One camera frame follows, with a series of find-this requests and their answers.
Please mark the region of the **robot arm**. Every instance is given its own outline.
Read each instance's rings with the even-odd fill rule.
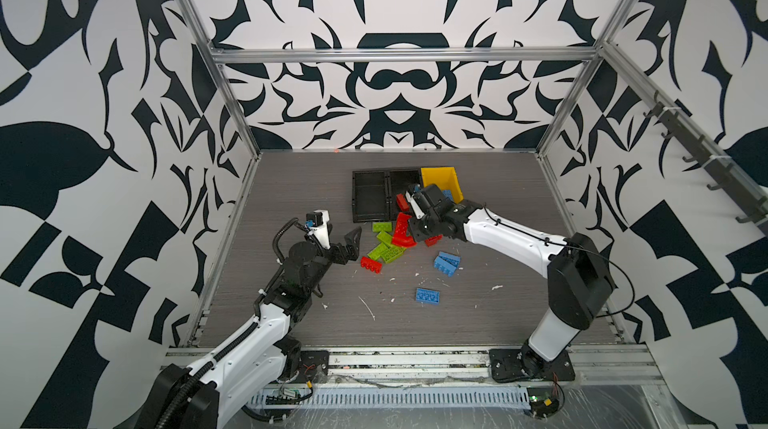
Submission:
[[[286,258],[280,237],[291,227],[305,232]],[[288,333],[319,295],[331,264],[360,256],[360,227],[330,243],[327,211],[307,214],[304,225],[291,219],[277,232],[273,250],[280,267],[254,302],[254,316],[208,355],[185,368],[170,365],[155,379],[137,429],[223,427],[252,396],[274,380],[287,381],[299,366],[301,343]]]
[[[616,288],[605,260],[589,237],[566,239],[508,221],[482,205],[447,198],[434,184],[406,195],[416,214],[408,221],[411,235],[423,241],[437,235],[495,249],[521,261],[548,280],[549,309],[518,354],[498,361],[498,382],[548,376],[565,356],[565,347],[589,328]]]

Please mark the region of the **mounting plate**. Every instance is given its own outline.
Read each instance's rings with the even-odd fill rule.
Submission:
[[[558,375],[558,381],[576,379],[574,367],[568,351],[562,351],[558,357],[548,363],[536,377],[528,377],[523,372],[520,349],[491,349],[491,377],[498,383],[517,381],[552,381]]]

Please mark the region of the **blue lego brick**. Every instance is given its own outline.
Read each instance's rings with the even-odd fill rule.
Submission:
[[[448,277],[452,277],[453,273],[456,272],[456,268],[453,265],[448,263],[448,261],[445,259],[439,257],[435,259],[435,269],[441,271]]]
[[[440,293],[438,291],[430,291],[429,289],[416,288],[416,302],[440,304]]]
[[[448,261],[448,263],[454,267],[458,267],[458,263],[462,260],[462,258],[458,257],[457,255],[449,254],[448,252],[440,251],[439,254],[437,254],[438,257],[445,259]]]

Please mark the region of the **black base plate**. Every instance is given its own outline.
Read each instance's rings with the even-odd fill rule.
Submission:
[[[319,378],[327,376],[329,359],[328,351],[301,351],[299,376],[292,381],[292,384],[303,384],[307,381],[316,382]]]
[[[519,349],[491,349],[491,377],[499,383],[516,381],[552,381],[558,375],[558,381],[573,381],[576,378],[571,357],[562,351],[558,357],[548,363],[536,377],[528,377],[523,372],[522,360],[518,359]]]

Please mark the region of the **work surface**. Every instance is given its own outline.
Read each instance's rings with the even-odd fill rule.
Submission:
[[[453,166],[465,198],[517,223],[565,234],[561,215],[533,154],[514,152],[268,152],[224,266],[200,347],[214,347],[253,314],[253,302],[277,270],[271,242],[292,217],[330,212],[331,242],[352,223],[352,171],[375,168]],[[362,225],[360,251],[378,241]],[[284,253],[302,240],[287,232]],[[461,270],[449,278],[432,267],[438,251],[460,255]],[[493,249],[451,239],[420,243],[381,274],[359,262],[333,265],[321,282],[325,297],[293,330],[304,346],[514,345],[521,344],[546,312],[547,281]],[[416,288],[440,291],[440,304],[415,300]],[[597,319],[575,343],[607,343],[615,337]]]

